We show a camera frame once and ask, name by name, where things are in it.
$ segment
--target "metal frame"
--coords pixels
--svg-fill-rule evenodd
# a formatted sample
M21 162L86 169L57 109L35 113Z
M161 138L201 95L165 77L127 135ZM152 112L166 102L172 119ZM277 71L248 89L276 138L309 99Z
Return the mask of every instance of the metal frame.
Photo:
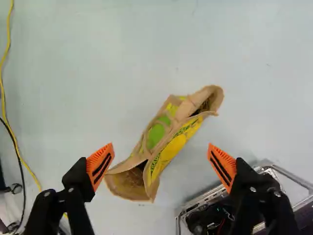
M313 204L313 184L312 183L292 174L291 172L281 168L280 166L274 164L272 161L268 159L264 159L260 161L254 167L254 170L260 174L269 173L280 183L278 176L275 174L275 171L277 171L278 173L286 176L288 179L294 181L295 183L301 185L302 187L306 188L309 191L309 195L306 198L304 198L302 201L300 201L299 203L295 204L292 207L294 212L300 210L301 208L307 206L308 204ZM183 220L183 222L185 223L186 216L188 216L191 212L194 212L196 210L201 210L201 208L214 204L217 201L227 196L228 194L226 192L225 187L223 186L223 184L220 184L217 187L211 189L210 191L203 193L202 195L188 201L183 206L181 206L179 208L178 215L175 217L176 235L181 235L180 221ZM264 223L260 223L256 225L253 229L253 234L260 232L264 228L265 228Z

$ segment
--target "brown paper bag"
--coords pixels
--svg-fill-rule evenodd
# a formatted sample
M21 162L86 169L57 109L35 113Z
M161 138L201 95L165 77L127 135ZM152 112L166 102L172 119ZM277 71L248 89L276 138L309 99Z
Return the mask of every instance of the brown paper bag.
M104 176L110 191L133 201L154 201L159 176L209 115L217 116L223 90L206 86L192 95L170 95L128 159Z

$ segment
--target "wire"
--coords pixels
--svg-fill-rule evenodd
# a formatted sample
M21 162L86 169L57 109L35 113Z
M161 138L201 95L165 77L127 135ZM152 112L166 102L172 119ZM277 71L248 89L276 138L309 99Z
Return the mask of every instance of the wire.
M15 142L13 141L13 136L11 134L11 132L9 131L9 127L5 124L5 122L2 120L2 118L0 118L0 121L2 122L2 124L4 125L4 127L6 128L6 130L8 131L10 137L11 137L11 140L13 142L13 145L14 145L14 148L15 148L15 153L16 153L16 156L18 158L18 162L19 162L19 167L20 167L20 172L21 172L21 178L22 178L22 186L23 186L23 211L22 211L22 215L21 215L21 220L20 220L20 224L18 226L18 228L15 230L17 231L21 225L22 225L22 222L23 222L23 219L24 219L24 214L25 214L25 207L26 207L26 191L25 191L25 179L24 179L24 173L23 173L23 167L22 167L22 163L21 163L21 160L19 159L18 157L18 154L16 152L16 147L15 147Z
M0 98L1 98L1 111L2 111L2 117L3 117L3 119L1 119L1 118L0 119L1 119L1 122L4 124L5 128L7 129L8 133L10 134L10 137L11 137L13 145L14 145L15 153L16 153L16 155L18 157L18 160L19 160L20 169L21 169L22 164L23 164L25 166L25 168L27 169L27 171L29 172L29 174L33 177L39 192L41 192L42 191L41 184L38 181L36 175L32 172L32 170L26 164L24 159L21 157L20 152L19 152L19 147L18 147L18 141L17 141L17 139L16 139L16 137L14 135L14 132L11 129L9 121L8 121L8 119L6 117L5 94L4 94L4 86L3 86L3 82L2 82L2 67L3 67L3 64L4 64L5 60L6 60L6 57L7 57L8 53L9 53L9 49L10 49L10 46L11 46L10 18L11 18L11 13L12 13L12 10L13 10L13 6L14 6L14 0L11 0L9 13L8 13L7 18L6 18L6 35L7 35L6 48L5 48L3 57L1 58L1 61L0 61ZM23 203L23 211L22 211L21 222L19 224L19 227L16 229L16 231L20 228L20 226L22 224L22 220L24 218L25 204L26 204L25 181L24 181L24 174L23 174L23 170L22 169L21 169L21 176L22 176L22 184L23 184L24 203Z
M3 87L3 83L2 83L2 74L1 73L2 73L3 63L4 63L4 61L5 61L5 59L6 59L7 55L8 55L8 52L9 52L9 49L10 49L10 45L11 45L10 17L11 17L11 13L12 13L12 10L13 10L13 6L14 6L14 0L11 0L10 10L9 10L8 16L6 18L7 43L6 43L6 48L5 48L3 57L2 57L1 62L0 62L0 94L1 94L2 118L3 118L3 121L4 121L4 123L6 124L6 126L8 128L8 131L9 131L10 135L12 136L12 141L14 143L14 148L15 148L15 151L16 151L16 154L17 154L18 158L20 159L21 163L25 166L25 168L27 169L29 174L33 177L33 179L34 179L34 181L35 181L39 191L41 192L42 188L41 188L41 185L40 185L39 181L37 180L37 177L31 171L29 166L26 164L26 162L23 160L23 158L20 155L17 139L16 139L16 137L14 135L14 132L11 129L11 126L9 124L9 121L8 121L7 117L6 117L6 111L5 111L5 95L4 95L4 87Z
M220 234L220 232L221 232L221 230L222 230L222 227L223 227L223 225L224 225L224 223L225 223L225 219L223 219L223 221L221 222L221 225L219 226L219 228L218 228L218 230L217 230L217 235L219 235Z

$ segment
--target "yellow label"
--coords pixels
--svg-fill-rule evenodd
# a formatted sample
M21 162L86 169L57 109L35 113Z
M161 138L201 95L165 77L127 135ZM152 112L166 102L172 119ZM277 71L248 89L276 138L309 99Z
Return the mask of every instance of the yellow label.
M178 106L176 105L173 105L172 103L169 103L167 106L166 106L166 110L169 112L169 114L174 117L175 116L175 113L178 109Z
M195 117L186 122L178 132L174 134L170 142L156 155L153 159L149 173L148 185L151 185L170 161L178 154L186 142L195 134L200 128L203 118Z

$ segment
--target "screw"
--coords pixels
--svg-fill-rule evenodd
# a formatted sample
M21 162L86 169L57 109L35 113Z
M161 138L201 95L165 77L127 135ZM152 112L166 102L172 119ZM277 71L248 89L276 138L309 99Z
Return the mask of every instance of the screw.
M250 187L251 192L256 192L256 189L254 187Z
M278 191L275 191L275 192L274 192L274 195L275 195L276 197L281 197L281 196L282 196Z

